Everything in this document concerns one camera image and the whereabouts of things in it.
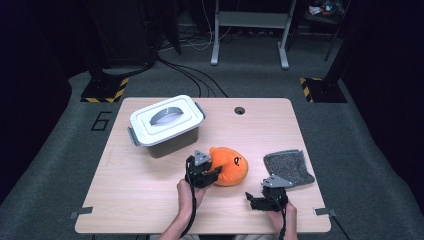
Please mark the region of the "pile of colourful small things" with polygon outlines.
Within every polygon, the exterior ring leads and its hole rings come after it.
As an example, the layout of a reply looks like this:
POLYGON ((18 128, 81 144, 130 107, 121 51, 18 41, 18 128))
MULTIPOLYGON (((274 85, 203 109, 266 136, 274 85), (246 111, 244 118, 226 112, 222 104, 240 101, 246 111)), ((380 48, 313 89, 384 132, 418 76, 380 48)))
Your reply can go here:
POLYGON ((341 16, 345 7, 342 0, 313 0, 308 5, 308 12, 311 15, 341 16))

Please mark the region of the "grey fuzzy cloth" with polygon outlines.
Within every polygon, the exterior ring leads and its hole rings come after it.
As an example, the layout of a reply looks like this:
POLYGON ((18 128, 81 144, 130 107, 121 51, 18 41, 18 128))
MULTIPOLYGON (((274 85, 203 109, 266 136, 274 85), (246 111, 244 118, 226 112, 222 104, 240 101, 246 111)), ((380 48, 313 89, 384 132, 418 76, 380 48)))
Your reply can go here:
POLYGON ((263 158, 270 175, 290 182, 289 188, 312 184, 315 177, 308 172, 302 150, 292 149, 270 153, 263 158))

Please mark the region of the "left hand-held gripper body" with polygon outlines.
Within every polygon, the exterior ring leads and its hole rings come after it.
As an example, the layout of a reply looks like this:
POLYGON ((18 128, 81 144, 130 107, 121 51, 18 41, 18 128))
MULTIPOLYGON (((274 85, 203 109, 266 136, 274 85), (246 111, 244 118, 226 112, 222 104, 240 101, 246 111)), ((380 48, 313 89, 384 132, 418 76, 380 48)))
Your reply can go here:
POLYGON ((215 168, 212 166, 212 158, 209 155, 195 150, 186 159, 185 180, 194 188, 207 187, 218 180, 218 176, 208 174, 215 168))

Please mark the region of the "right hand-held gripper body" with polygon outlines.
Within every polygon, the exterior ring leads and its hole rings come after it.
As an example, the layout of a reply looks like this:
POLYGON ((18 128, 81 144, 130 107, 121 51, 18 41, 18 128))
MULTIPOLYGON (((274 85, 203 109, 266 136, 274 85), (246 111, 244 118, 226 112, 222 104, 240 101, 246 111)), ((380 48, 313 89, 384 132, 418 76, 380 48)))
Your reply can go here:
POLYGON ((288 203, 286 189, 293 183, 277 175, 271 175, 262 182, 265 211, 281 211, 288 203))

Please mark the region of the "grey transparent storage box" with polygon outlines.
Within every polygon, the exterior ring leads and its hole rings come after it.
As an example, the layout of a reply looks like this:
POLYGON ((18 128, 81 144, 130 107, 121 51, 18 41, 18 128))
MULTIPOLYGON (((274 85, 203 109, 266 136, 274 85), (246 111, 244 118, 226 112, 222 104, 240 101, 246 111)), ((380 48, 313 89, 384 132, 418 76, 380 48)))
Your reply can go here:
POLYGON ((147 151, 151 157, 161 158, 195 143, 198 140, 198 136, 199 128, 195 128, 154 146, 147 147, 147 151))

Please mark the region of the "grey table corner bracket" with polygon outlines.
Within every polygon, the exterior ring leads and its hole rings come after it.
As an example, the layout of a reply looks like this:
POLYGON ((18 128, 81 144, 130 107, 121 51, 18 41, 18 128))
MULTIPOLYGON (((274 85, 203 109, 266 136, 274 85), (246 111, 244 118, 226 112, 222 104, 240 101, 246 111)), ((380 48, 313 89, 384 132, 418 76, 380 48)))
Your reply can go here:
POLYGON ((337 213, 334 209, 314 208, 313 211, 314 211, 315 215, 317 215, 317 216, 324 216, 324 215, 327 215, 329 217, 337 216, 337 213))
POLYGON ((93 207, 83 207, 80 208, 76 211, 73 211, 69 214, 69 219, 76 219, 78 218, 80 215, 84 215, 84 214, 91 214, 93 211, 93 207))

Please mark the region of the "white lid with grey handle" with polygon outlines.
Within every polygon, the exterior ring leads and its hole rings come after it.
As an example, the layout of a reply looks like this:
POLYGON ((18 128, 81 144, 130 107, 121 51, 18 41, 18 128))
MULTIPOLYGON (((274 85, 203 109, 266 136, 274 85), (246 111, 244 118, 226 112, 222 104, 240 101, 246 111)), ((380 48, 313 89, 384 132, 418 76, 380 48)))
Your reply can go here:
POLYGON ((203 109, 191 97, 179 95, 133 112, 128 132, 136 146, 152 147, 196 130, 204 119, 203 109))

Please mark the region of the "striped black stand base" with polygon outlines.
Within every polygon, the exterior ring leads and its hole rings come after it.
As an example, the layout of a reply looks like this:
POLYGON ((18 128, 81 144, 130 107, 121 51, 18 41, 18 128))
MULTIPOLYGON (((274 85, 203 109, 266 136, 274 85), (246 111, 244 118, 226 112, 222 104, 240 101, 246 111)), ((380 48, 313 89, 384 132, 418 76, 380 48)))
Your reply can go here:
POLYGON ((80 101, 89 103, 118 102, 122 97, 128 82, 128 78, 110 79, 106 83, 90 81, 82 92, 80 101))
POLYGON ((321 78, 300 78, 306 101, 309 103, 346 103, 338 84, 327 83, 321 78))

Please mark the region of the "white metal stand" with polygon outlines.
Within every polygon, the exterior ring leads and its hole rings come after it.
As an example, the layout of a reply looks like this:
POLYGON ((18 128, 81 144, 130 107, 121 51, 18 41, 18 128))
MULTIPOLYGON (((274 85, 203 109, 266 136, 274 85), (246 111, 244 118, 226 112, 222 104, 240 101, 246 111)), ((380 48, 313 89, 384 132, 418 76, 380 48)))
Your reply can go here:
POLYGON ((291 27, 293 14, 297 0, 289 0, 290 7, 287 13, 261 13, 261 12, 239 12, 223 11, 220 9, 220 0, 215 0, 214 20, 214 43, 210 63, 216 66, 220 52, 220 28, 221 27, 252 27, 280 29, 283 31, 281 40, 277 43, 280 57, 280 65, 284 70, 289 69, 286 53, 286 42, 291 27))

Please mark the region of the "dark cabinet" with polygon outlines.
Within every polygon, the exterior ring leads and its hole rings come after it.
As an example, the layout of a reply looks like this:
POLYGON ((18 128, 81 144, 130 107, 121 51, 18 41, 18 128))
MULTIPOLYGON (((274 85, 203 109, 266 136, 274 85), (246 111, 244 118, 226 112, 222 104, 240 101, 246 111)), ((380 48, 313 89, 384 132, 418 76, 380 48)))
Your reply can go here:
POLYGON ((153 64, 152 35, 143 0, 87 0, 110 67, 153 64))

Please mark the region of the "person's left hand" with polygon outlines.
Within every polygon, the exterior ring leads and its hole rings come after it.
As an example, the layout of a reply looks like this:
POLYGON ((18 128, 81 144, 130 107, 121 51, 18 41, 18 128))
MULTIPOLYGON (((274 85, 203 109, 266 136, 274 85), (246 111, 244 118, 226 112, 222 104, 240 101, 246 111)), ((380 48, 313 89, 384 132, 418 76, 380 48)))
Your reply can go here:
POLYGON ((190 185, 184 179, 181 179, 177 184, 179 204, 177 216, 188 219, 193 211, 193 197, 196 199, 196 207, 199 208, 207 190, 208 187, 195 188, 194 191, 191 191, 190 185))

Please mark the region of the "person's right hand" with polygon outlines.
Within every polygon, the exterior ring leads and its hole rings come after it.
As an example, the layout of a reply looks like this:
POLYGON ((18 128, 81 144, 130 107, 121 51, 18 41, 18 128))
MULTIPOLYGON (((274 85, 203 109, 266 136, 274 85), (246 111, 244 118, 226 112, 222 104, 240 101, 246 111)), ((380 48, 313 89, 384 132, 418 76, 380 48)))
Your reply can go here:
POLYGON ((288 202, 283 212, 284 214, 282 212, 267 211, 266 215, 270 218, 276 231, 285 228, 286 231, 297 232, 297 209, 288 202))

